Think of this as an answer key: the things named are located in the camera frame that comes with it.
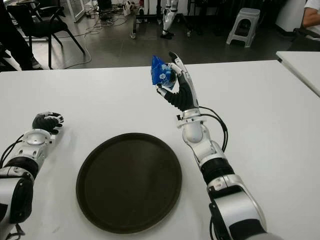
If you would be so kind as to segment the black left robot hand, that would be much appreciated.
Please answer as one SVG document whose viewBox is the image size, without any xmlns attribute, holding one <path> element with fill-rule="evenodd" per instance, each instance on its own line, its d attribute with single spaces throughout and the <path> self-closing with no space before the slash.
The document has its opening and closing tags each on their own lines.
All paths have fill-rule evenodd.
<svg viewBox="0 0 320 240">
<path fill-rule="evenodd" d="M 61 114 L 56 112 L 42 112 L 38 113 L 33 122 L 33 129 L 41 129 L 49 132 L 51 135 L 57 135 L 59 130 L 63 126 L 64 118 Z"/>
</svg>

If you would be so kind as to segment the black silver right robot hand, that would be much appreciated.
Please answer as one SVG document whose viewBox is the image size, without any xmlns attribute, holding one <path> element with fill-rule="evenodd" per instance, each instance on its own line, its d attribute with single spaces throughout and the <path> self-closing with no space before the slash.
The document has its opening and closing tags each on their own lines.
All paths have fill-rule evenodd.
<svg viewBox="0 0 320 240">
<path fill-rule="evenodd" d="M 155 85 L 156 92 L 182 112 L 198 108 L 196 91 L 187 68 L 175 52 L 170 51 L 168 54 L 171 58 L 168 66 L 173 71 L 175 80 L 178 81 L 178 92 L 171 92 L 160 83 Z"/>
</svg>

